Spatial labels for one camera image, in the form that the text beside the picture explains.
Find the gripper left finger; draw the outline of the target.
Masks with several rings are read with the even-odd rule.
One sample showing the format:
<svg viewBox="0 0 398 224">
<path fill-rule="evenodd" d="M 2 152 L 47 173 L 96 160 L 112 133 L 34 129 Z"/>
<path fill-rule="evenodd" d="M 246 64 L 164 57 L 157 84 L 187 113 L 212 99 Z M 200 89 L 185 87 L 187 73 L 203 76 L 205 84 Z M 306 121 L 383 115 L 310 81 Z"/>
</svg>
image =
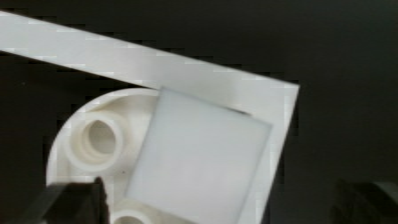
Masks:
<svg viewBox="0 0 398 224">
<path fill-rule="evenodd" d="M 105 184 L 52 184 L 38 196 L 17 224 L 111 224 Z"/>
</svg>

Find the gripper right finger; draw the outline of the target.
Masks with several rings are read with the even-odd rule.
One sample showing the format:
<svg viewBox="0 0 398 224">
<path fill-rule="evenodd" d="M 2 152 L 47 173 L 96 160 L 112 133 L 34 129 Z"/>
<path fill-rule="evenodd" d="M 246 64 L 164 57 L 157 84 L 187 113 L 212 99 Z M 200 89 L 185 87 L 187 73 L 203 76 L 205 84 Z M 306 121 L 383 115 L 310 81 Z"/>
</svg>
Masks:
<svg viewBox="0 0 398 224">
<path fill-rule="evenodd" d="M 338 181 L 331 224 L 398 224 L 398 184 Z"/>
</svg>

